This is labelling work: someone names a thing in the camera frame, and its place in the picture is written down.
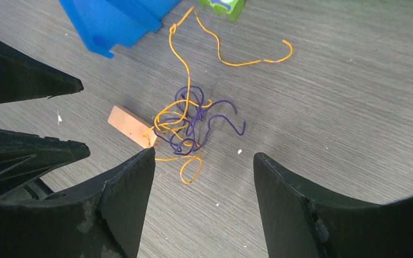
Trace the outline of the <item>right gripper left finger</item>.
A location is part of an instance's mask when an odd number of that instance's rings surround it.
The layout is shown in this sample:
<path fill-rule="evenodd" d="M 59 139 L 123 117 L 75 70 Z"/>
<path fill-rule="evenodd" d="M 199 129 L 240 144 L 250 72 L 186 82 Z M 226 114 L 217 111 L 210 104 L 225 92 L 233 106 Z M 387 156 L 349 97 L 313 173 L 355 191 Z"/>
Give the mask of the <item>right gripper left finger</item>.
<path fill-rule="evenodd" d="M 43 200 L 0 200 L 0 257 L 136 257 L 154 172 L 148 148 Z"/>

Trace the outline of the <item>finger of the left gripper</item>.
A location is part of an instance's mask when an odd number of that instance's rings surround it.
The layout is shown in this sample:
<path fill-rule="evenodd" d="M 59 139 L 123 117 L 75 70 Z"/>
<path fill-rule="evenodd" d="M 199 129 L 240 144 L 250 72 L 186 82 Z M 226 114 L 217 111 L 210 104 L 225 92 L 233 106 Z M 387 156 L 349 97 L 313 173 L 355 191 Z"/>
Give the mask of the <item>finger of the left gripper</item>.
<path fill-rule="evenodd" d="M 82 142 L 0 129 L 0 197 L 89 156 Z"/>
<path fill-rule="evenodd" d="M 80 79 L 0 41 L 0 104 L 75 94 L 83 89 Z"/>

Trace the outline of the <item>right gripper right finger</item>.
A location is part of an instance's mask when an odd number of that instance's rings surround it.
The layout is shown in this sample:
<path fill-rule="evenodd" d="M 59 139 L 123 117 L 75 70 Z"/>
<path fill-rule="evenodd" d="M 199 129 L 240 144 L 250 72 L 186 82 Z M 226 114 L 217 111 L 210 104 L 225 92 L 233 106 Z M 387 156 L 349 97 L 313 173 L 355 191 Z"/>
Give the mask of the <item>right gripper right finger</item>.
<path fill-rule="evenodd" d="M 413 196 L 374 204 L 253 158 L 269 257 L 413 257 Z"/>

